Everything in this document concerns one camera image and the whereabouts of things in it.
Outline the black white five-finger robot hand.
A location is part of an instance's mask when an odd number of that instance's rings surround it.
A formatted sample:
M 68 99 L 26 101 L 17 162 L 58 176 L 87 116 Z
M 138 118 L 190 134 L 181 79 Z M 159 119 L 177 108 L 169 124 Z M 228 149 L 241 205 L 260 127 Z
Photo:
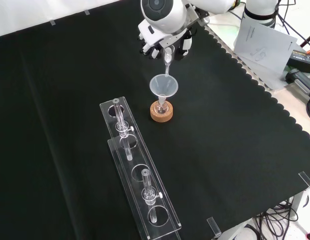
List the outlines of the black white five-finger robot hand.
M 177 61 L 185 58 L 192 46 L 193 34 L 190 29 L 185 29 L 177 35 L 162 33 L 152 27 L 145 19 L 138 25 L 138 40 L 142 41 L 140 52 L 150 59 L 164 57 L 164 49 L 173 47 L 173 58 Z

